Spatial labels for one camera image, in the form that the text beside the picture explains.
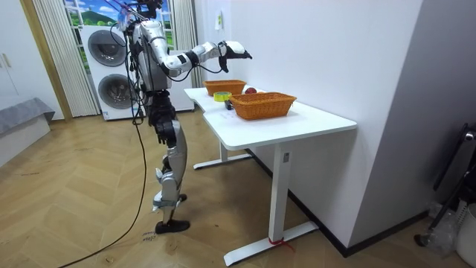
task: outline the humanoid robot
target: humanoid robot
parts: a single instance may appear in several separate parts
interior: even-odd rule
[[[147,96],[149,125],[155,128],[158,142],[167,146],[167,155],[162,159],[163,168],[156,168],[162,190],[153,199],[153,211],[163,211],[163,219],[155,226],[155,233],[181,232],[190,227],[186,220],[174,220],[173,213],[180,202],[187,199],[180,194],[181,182],[187,165],[187,142],[167,89],[173,77],[189,72],[209,59],[218,57],[221,69],[228,72],[227,59],[251,59],[251,55],[234,41],[218,45],[206,42],[192,50],[169,55],[167,39],[155,10],[161,8],[162,0],[139,0],[129,4],[129,12],[138,18],[124,29],[130,50],[129,70],[135,72],[138,87]]]

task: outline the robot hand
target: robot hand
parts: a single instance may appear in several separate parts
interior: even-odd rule
[[[220,68],[225,73],[228,73],[227,59],[253,59],[253,57],[245,50],[245,48],[236,41],[222,41],[218,43],[218,46],[225,46],[226,48],[225,55],[220,55],[218,58]]]

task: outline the wicker basket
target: wicker basket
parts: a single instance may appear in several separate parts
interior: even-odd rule
[[[230,92],[232,95],[240,95],[246,82],[241,80],[217,80],[203,81],[207,87],[208,95],[213,96],[215,92]]]
[[[238,116],[246,120],[287,115],[292,102],[295,100],[296,97],[277,92],[233,95],[230,97]]]

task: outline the white table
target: white table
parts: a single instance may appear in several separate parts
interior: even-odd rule
[[[208,96],[206,88],[185,89],[189,98],[205,112],[204,118],[220,142],[220,159],[194,166],[195,169],[219,165],[230,160],[226,150],[242,150],[274,144],[274,167],[271,190],[271,212],[268,237],[277,242],[291,240],[318,227],[311,221],[284,229],[284,215],[289,185],[289,171],[292,163],[292,141],[317,135],[351,130],[357,127],[354,121],[330,114],[295,101],[287,116],[247,121],[241,119],[234,110],[228,111],[223,103],[215,102]],[[241,155],[238,159],[250,157]],[[272,248],[268,238],[235,249],[225,255],[227,266]]]

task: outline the table top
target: table top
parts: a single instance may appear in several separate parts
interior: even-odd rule
[[[205,121],[228,150],[293,141],[357,127],[354,121],[297,101],[292,104],[287,116],[247,121],[234,110],[227,110],[223,103],[214,101],[208,96],[206,88],[185,89],[185,92],[205,112]]]

